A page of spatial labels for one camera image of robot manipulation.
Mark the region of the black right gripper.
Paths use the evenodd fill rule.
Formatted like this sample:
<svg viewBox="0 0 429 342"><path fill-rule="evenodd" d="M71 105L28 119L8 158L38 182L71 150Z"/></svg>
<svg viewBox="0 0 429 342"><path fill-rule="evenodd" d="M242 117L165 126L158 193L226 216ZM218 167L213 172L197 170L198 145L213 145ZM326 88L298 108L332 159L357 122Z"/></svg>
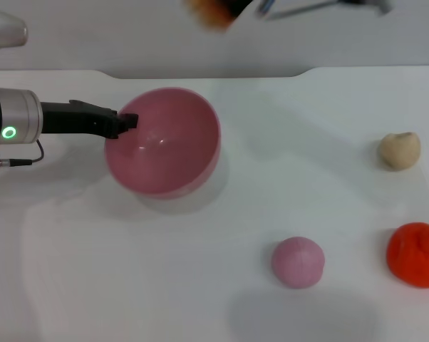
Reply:
<svg viewBox="0 0 429 342"><path fill-rule="evenodd" d="M233 18L237 18L253 0L229 0L228 9Z"/></svg>

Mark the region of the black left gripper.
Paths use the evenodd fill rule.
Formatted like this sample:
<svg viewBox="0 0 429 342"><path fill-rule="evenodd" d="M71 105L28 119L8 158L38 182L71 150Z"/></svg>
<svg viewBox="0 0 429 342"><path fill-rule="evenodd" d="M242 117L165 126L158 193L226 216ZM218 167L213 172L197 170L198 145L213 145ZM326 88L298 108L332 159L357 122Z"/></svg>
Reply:
<svg viewBox="0 0 429 342"><path fill-rule="evenodd" d="M115 110L103 108L79 100L68 103L42 102L42 134L89 134L116 139L138 126L139 115L117 114Z"/></svg>

